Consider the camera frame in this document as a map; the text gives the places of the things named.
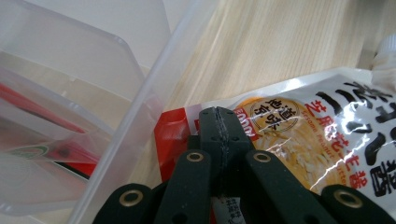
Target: plastic storage box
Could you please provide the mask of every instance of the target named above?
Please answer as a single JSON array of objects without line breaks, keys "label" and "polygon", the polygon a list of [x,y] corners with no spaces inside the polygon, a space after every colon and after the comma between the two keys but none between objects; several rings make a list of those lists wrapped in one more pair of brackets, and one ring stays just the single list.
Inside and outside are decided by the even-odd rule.
[{"label": "plastic storage box", "polygon": [[[112,141],[79,187],[69,223],[91,223],[107,196],[128,182],[217,3],[191,1],[145,77],[121,38],[22,0],[0,0],[0,66],[87,106],[99,119],[114,116],[106,121],[116,129]],[[53,209],[40,207],[37,212]]]}]

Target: wooden table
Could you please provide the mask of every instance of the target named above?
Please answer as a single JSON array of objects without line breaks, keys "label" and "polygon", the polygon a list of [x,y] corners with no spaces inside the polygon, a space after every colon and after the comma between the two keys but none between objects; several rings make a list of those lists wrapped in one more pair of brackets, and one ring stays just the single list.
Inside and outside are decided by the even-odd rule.
[{"label": "wooden table", "polygon": [[[393,33],[394,0],[220,0],[166,110],[232,97],[338,66],[370,68],[378,43]],[[113,127],[129,105],[115,100],[120,107],[117,119],[97,112]],[[151,141],[131,182],[154,187],[160,180]],[[60,220],[52,214],[37,217],[48,223],[66,222],[67,216]]]}]

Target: wooden surface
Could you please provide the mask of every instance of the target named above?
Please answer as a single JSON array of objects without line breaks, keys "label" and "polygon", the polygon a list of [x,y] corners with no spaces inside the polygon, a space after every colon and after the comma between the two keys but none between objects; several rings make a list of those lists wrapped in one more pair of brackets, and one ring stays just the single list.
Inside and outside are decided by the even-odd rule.
[{"label": "wooden surface", "polygon": [[[166,110],[338,66],[369,68],[379,41],[393,33],[395,0],[220,0]],[[129,103],[117,104],[116,120],[99,112],[101,106],[88,106],[117,127]],[[152,187],[160,182],[152,141],[131,181]]]}]

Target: instant noodle bag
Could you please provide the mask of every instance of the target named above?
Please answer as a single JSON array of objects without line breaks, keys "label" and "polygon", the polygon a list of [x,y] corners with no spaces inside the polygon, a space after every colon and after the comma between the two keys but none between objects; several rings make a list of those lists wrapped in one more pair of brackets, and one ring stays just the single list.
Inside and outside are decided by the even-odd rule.
[{"label": "instant noodle bag", "polygon": [[[199,130],[199,111],[223,106],[235,112],[257,150],[277,155],[307,189],[320,194],[328,185],[346,185],[396,217],[396,95],[369,80],[369,71],[338,68],[165,112],[155,130],[163,179],[187,135]],[[214,201],[215,210],[216,204],[229,202]],[[236,221],[235,214],[217,215],[227,216]]]}]

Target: clear plastic container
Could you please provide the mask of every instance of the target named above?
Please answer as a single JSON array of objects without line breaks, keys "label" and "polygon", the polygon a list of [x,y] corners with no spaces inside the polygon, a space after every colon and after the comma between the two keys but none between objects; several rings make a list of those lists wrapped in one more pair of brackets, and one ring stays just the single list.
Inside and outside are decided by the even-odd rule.
[{"label": "clear plastic container", "polygon": [[383,39],[373,59],[373,84],[396,91],[396,34]]},{"label": "clear plastic container", "polygon": [[[87,106],[117,129],[88,183],[76,182],[78,177],[59,169],[56,175],[68,186],[58,184],[75,189],[75,196],[56,205],[26,204],[16,214],[61,209],[78,201],[68,222],[93,221],[108,195],[128,182],[217,3],[191,1],[145,77],[128,44],[118,36],[22,0],[0,0],[0,66]],[[81,89],[84,94],[76,96]],[[32,188],[40,184],[45,183],[37,180]],[[45,193],[63,190],[51,189]]]}]

